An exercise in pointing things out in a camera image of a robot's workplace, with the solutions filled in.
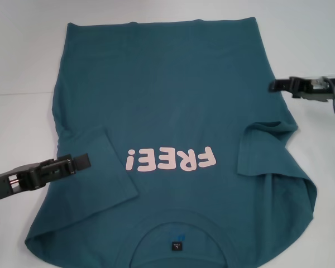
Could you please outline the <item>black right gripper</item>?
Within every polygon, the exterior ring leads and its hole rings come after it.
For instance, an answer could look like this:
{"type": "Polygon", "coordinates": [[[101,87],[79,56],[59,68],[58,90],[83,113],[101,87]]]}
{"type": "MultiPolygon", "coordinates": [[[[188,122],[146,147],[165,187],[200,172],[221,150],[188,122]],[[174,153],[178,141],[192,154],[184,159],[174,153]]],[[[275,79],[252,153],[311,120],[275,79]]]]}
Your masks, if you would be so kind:
{"type": "Polygon", "coordinates": [[[306,79],[291,76],[289,79],[275,79],[269,85],[269,92],[290,92],[293,98],[328,102],[334,97],[335,78],[322,76],[306,79]]]}

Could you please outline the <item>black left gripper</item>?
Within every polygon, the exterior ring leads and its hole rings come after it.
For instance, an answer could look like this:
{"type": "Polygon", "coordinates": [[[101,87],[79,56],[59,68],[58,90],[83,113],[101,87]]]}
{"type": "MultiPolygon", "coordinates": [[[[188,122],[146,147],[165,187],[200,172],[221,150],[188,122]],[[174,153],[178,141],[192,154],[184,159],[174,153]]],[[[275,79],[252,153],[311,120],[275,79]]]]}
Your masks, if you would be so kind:
{"type": "Polygon", "coordinates": [[[28,164],[0,174],[0,200],[12,195],[42,188],[48,180],[59,180],[90,167],[88,154],[71,154],[42,163],[28,164]]]}

